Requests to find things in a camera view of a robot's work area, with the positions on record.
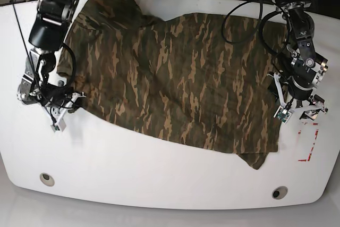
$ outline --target cloth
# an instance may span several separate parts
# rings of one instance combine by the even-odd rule
[[[224,17],[192,13],[163,21],[143,15],[134,0],[88,0],[66,39],[77,60],[75,90],[87,94],[82,106],[145,135],[238,154],[258,169],[278,150],[281,122],[267,91],[271,57],[257,35],[225,43]],[[256,24],[232,16],[225,35],[240,40]],[[264,29],[276,50],[284,35],[282,24]],[[57,72],[69,77],[71,63],[62,51]]]

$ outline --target white table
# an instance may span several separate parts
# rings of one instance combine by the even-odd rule
[[[233,0],[136,0],[145,13],[165,20],[184,13],[226,14]],[[79,9],[86,0],[81,0]],[[16,5],[25,39],[36,16],[35,3]],[[258,16],[249,4],[235,15]],[[273,7],[265,6],[265,14]],[[0,8],[0,152],[10,180],[19,187],[102,203],[177,209],[232,209],[312,203],[320,198],[340,150],[340,21],[311,14],[317,52],[329,60],[318,94],[329,113],[318,125],[293,116],[282,125],[279,152],[270,153],[260,170],[237,155],[212,152],[148,137],[84,110],[66,116],[66,130],[53,133],[38,105],[24,106],[16,90],[26,53],[13,7]],[[274,21],[283,22],[280,17]],[[313,143],[310,160],[308,159]],[[53,187],[40,181],[48,173]],[[272,192],[288,188],[282,200]]]

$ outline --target camouflage fabric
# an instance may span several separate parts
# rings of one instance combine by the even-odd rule
[[[192,13],[169,21],[143,15],[134,0],[88,0],[68,34],[75,52],[74,87],[84,109],[108,122],[163,140],[238,154],[258,169],[278,150],[280,121],[267,91],[273,69],[257,36],[232,46],[223,15]],[[232,16],[229,40],[257,20]],[[279,49],[282,24],[264,36]],[[62,51],[60,75],[71,75]]]

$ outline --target camouflage shirt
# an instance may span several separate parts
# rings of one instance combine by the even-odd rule
[[[267,91],[271,58],[257,35],[225,43],[223,19],[192,13],[162,21],[143,15],[134,0],[88,0],[66,40],[77,59],[74,87],[87,94],[84,109],[145,135],[238,154],[258,169],[278,150],[281,123]],[[238,41],[256,24],[232,16],[225,35]],[[284,33],[278,23],[264,29],[274,49]],[[62,51],[58,73],[71,71]]]

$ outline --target table surface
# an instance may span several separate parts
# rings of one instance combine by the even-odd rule
[[[85,4],[81,0],[77,11]],[[136,0],[145,14],[164,20],[204,12],[226,14],[234,0]],[[264,13],[274,8],[265,5]],[[35,3],[16,5],[27,42],[36,16]],[[235,15],[256,18],[251,3]],[[298,116],[282,125],[279,151],[270,153],[259,170],[237,155],[193,148],[148,137],[78,110],[67,115],[64,132],[53,133],[38,105],[24,106],[16,90],[24,72],[26,53],[13,7],[0,8],[0,152],[16,186],[49,194],[101,203],[176,209],[235,209],[312,203],[320,198],[340,150],[337,139],[340,107],[340,21],[310,14],[315,22],[317,52],[327,58],[328,72],[318,94],[329,112],[317,123]],[[283,22],[280,17],[273,21]],[[308,160],[311,148],[313,152]],[[53,187],[40,181],[48,173]],[[282,200],[273,191],[286,186]]]

